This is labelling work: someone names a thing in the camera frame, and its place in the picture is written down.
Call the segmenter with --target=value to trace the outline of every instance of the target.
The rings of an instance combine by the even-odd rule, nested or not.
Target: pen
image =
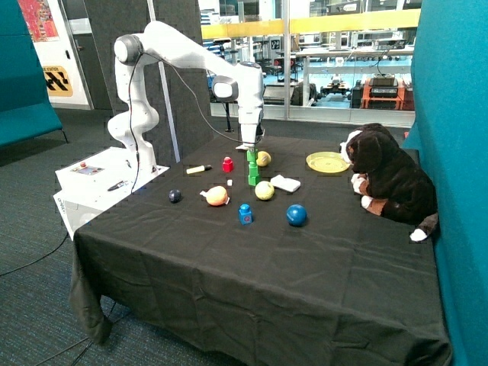
[[[116,185],[112,185],[107,191],[115,191],[116,189],[123,187],[127,184],[127,181],[119,181]]]
[[[186,174],[205,172],[205,171],[211,170],[211,169],[212,169],[212,165],[200,165],[200,166],[196,166],[194,168],[186,169]]]

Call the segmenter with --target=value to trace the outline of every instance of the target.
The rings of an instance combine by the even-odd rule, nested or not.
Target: teal chair
[[[0,12],[0,146],[63,131],[17,0],[4,0]]]
[[[437,189],[435,254],[453,366],[488,364],[487,14],[481,0],[422,3],[416,120],[403,144],[419,150]]]

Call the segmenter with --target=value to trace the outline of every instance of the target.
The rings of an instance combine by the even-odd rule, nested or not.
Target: white box
[[[158,165],[151,175],[138,177],[133,188],[136,169],[129,167],[126,157],[126,149],[111,147],[56,171],[61,191],[53,198],[71,240],[79,227],[169,169]],[[119,182],[124,184],[108,190]]]

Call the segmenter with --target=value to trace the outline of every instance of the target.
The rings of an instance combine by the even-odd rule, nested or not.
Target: gray carpet
[[[56,111],[70,144],[59,131],[0,148],[0,364],[69,365],[89,345],[68,304],[72,243],[26,268],[2,275],[53,251],[66,236],[53,195],[60,189],[55,171],[120,146],[111,139],[107,111]],[[232,127],[237,130],[236,120]],[[214,127],[226,128],[225,118]],[[294,136],[340,143],[354,127],[270,120],[271,136]],[[404,130],[392,129],[401,141]],[[109,314],[113,301],[102,298]],[[80,365],[242,365],[220,353],[200,352],[164,329],[141,323],[117,304],[119,321],[103,345],[91,345]]]

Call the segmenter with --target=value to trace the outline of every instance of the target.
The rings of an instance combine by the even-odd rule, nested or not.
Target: stuffed dog
[[[400,148],[381,124],[352,131],[341,143],[341,156],[352,164],[352,186],[361,206],[372,214],[417,225],[410,239],[427,238],[438,225],[435,188],[427,174]]]

